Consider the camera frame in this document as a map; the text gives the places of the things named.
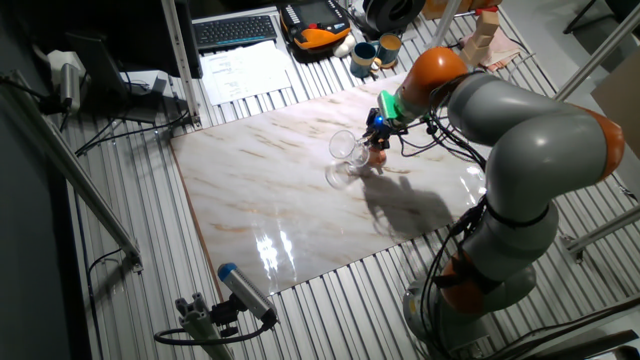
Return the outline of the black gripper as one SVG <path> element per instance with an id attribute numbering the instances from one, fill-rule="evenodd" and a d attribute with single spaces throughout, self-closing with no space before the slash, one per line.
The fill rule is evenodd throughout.
<path id="1" fill-rule="evenodd" d="M 390 148 L 389 138 L 394 128 L 382 115 L 379 108 L 371 108 L 366 119 L 366 131 L 362 139 L 366 146 L 375 146 L 379 151 Z"/>

